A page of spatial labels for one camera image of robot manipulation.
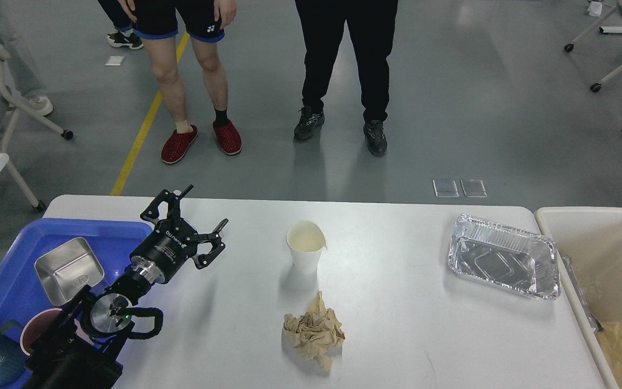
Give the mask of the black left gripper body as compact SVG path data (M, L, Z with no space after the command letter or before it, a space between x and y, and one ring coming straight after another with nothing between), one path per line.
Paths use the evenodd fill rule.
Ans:
M197 253L196 234L198 231L190 225L155 225L145 240L129 254L131 270L139 272L146 269L151 284L168 283L185 261Z

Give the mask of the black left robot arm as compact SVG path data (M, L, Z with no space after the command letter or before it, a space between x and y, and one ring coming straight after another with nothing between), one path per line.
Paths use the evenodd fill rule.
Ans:
M101 294L85 285L31 345L25 388L111 388L123 373L118 356L128 340L160 334L163 311L139 307L153 285L164 285L192 259L204 269L224 250L223 219L200 233L181 215L183 191L163 190L141 213L154 229L129 254L130 264Z

